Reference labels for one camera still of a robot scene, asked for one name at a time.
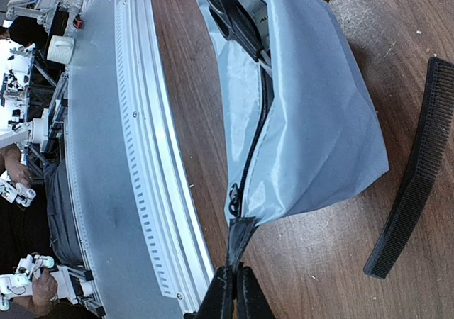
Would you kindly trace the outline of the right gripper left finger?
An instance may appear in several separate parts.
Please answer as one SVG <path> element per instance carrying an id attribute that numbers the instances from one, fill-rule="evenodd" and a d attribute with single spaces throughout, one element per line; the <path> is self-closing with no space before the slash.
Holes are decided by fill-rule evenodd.
<path id="1" fill-rule="evenodd" d="M 222 266 L 216 270 L 198 311 L 184 314 L 184 319 L 190 318 L 233 318 L 233 270 L 231 266 Z"/>

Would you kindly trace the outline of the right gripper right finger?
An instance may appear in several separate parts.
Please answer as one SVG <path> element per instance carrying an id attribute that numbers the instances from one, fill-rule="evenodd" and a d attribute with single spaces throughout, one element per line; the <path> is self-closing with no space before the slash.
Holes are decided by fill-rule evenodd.
<path id="1" fill-rule="evenodd" d="M 240 265 L 236 277 L 237 315 L 243 319 L 275 319 L 275 315 L 250 267 Z"/>

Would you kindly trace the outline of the grey zipper pouch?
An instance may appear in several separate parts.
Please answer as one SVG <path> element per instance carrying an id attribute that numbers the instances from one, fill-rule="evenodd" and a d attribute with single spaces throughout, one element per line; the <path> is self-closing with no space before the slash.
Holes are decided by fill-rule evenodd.
<path id="1" fill-rule="evenodd" d="M 323 0 L 238 0 L 254 20 L 272 77 L 226 40 L 196 0 L 218 65 L 228 193 L 226 262 L 237 267 L 262 224 L 360 194 L 389 168 L 362 74 Z"/>

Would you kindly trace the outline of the black comb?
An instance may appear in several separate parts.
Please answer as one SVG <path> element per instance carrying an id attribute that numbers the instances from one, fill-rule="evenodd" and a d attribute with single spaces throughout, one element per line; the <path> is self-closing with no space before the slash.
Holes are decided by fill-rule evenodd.
<path id="1" fill-rule="evenodd" d="M 363 268 L 386 279 L 423 213 L 443 162 L 453 122 L 453 63 L 428 60 L 418 126 L 405 173 L 387 221 Z"/>

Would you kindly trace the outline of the large black-handled scissors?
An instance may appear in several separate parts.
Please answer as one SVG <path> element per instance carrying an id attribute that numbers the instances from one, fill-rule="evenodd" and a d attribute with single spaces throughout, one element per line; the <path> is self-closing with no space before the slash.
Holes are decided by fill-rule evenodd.
<path id="1" fill-rule="evenodd" d="M 238 0 L 207 0 L 209 12 L 222 36 L 236 41 L 272 77 L 271 60 L 249 13 Z"/>

